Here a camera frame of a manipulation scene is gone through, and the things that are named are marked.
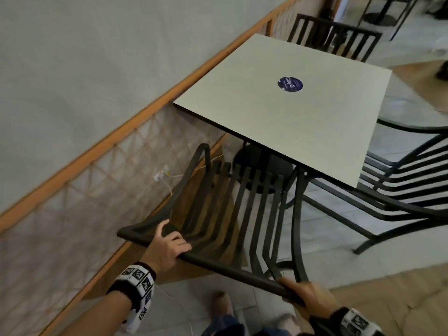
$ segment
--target hand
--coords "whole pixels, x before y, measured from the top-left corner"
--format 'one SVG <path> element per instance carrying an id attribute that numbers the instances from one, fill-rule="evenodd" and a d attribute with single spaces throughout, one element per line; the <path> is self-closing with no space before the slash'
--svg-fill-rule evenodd
<path id="1" fill-rule="evenodd" d="M 169 220 L 164 220 L 157 226 L 154 239 L 140 260 L 148 264 L 156 274 L 172 268 L 176 264 L 176 257 L 179 254 L 191 250 L 191 245 L 182 238 L 178 231 L 162 237 L 162 229 L 168 223 Z"/>
<path id="2" fill-rule="evenodd" d="M 306 312 L 310 316 L 328 319 L 335 311 L 338 311 L 342 307 L 328 289 L 323 288 L 317 283 L 296 283 L 286 277 L 281 277 L 278 282 L 293 289 L 299 295 L 305 303 Z"/>

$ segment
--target square table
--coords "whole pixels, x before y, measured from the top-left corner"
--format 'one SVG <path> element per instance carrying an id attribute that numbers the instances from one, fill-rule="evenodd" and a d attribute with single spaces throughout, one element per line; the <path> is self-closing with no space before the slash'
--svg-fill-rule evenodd
<path id="1" fill-rule="evenodd" d="M 390 75 L 255 34 L 174 105 L 355 187 Z"/>

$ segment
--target blue sticker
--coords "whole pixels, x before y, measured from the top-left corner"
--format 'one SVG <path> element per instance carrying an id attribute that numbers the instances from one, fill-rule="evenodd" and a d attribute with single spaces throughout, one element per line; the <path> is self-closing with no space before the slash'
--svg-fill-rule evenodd
<path id="1" fill-rule="evenodd" d="M 294 77 L 284 77 L 277 83 L 278 86 L 287 92 L 298 92 L 303 88 L 303 83 Z"/>

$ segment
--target black metal chair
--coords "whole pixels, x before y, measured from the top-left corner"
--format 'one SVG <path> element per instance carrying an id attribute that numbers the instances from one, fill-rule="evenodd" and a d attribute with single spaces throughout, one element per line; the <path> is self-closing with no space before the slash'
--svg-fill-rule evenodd
<path id="1" fill-rule="evenodd" d="M 437 135 L 397 162 L 368 152 L 356 189 L 336 180 L 311 180 L 380 220 L 416 220 L 375 235 L 315 200 L 304 197 L 306 203 L 368 238 L 354 250 L 355 254 L 391 238 L 448 225 L 448 210 L 437 208 L 448 204 L 448 163 L 444 163 L 448 162 L 448 127 L 416 127 L 385 119 L 377 122 L 406 132 Z"/>
<path id="2" fill-rule="evenodd" d="M 362 22 L 362 19 L 364 18 L 364 15 L 367 13 L 367 10 L 370 6 L 370 4 L 372 3 L 373 0 L 369 0 L 369 2 L 367 3 L 366 9 L 364 9 L 364 12 L 361 15 L 361 18 L 358 21 L 358 24 L 356 26 L 359 26 Z M 406 13 L 406 11 L 409 9 L 409 7 L 412 6 L 412 0 L 393 0 L 393 2 L 399 2 L 402 4 L 405 4 L 405 8 L 403 9 L 403 11 L 401 12 L 400 16 L 398 17 L 398 19 L 396 20 L 396 23 L 400 22 L 400 19 L 403 17 L 403 15 Z"/>
<path id="3" fill-rule="evenodd" d="M 367 47 L 366 51 L 363 52 L 362 62 L 368 59 L 382 35 L 378 32 L 339 22 L 297 14 L 288 42 L 293 41 L 298 28 L 300 28 L 300 31 L 296 44 L 327 53 L 357 60 L 364 47 Z"/>
<path id="4" fill-rule="evenodd" d="M 283 186 L 281 175 L 277 176 L 260 170 L 255 171 L 253 180 L 251 180 L 249 179 L 249 175 L 252 173 L 250 168 L 245 168 L 241 175 L 240 165 L 234 165 L 232 169 L 230 163 L 222 164 L 219 160 L 210 163 L 210 147 L 207 144 L 201 144 L 169 201 L 158 212 L 150 215 L 144 221 L 121 228 L 117 235 L 133 243 L 148 246 L 152 241 L 153 235 L 151 233 L 154 233 L 155 226 L 162 220 L 171 217 L 172 210 L 203 153 L 205 154 L 205 173 L 195 194 L 193 204 L 182 225 L 176 227 L 171 223 L 167 224 L 164 228 L 164 235 L 177 230 L 192 244 L 193 249 L 181 254 L 180 259 L 300 304 L 301 300 L 294 292 L 271 280 L 270 277 L 276 279 L 281 276 L 281 269 L 292 269 L 297 281 L 308 280 L 300 249 L 300 212 L 301 198 L 310 177 L 301 168 L 294 169 L 286 187 Z M 286 203 L 287 192 L 296 179 L 296 195 L 292 201 Z M 240 187 L 230 220 L 225 223 L 223 218 L 226 216 L 226 212 L 230 213 L 228 212 L 228 204 L 233 201 L 232 190 L 236 181 L 240 183 Z M 243 194 L 248 182 L 251 182 L 252 186 L 244 217 L 241 224 L 238 224 L 238 212 L 242 206 Z M 247 233 L 257 188 L 259 187 L 262 187 L 262 194 L 259 198 L 260 204 L 255 217 L 255 225 L 253 232 Z M 262 257 L 260 257 L 257 248 L 270 191 L 273 192 L 273 199 L 267 222 L 264 223 L 266 233 L 262 243 Z M 289 207 L 294 207 L 291 234 L 293 256 L 291 261 L 277 262 L 284 211 Z M 243 245 L 246 238 L 248 238 L 247 241 L 250 241 L 248 254 L 251 272 L 242 270 L 245 259 Z M 226 261 L 223 260 L 224 253 L 230 255 Z M 266 264 L 266 271 L 262 270 L 262 263 Z"/>

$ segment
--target sneaker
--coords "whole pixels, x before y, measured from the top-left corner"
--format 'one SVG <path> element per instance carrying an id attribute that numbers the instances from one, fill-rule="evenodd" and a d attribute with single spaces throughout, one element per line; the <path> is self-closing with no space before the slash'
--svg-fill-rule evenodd
<path id="1" fill-rule="evenodd" d="M 301 333 L 301 328 L 297 325 L 296 317 L 291 314 L 280 317 L 277 328 L 286 330 L 291 336 L 296 336 Z"/>
<path id="2" fill-rule="evenodd" d="M 224 291 L 216 293 L 213 300 L 213 316 L 233 316 L 233 306 L 230 296 Z"/>

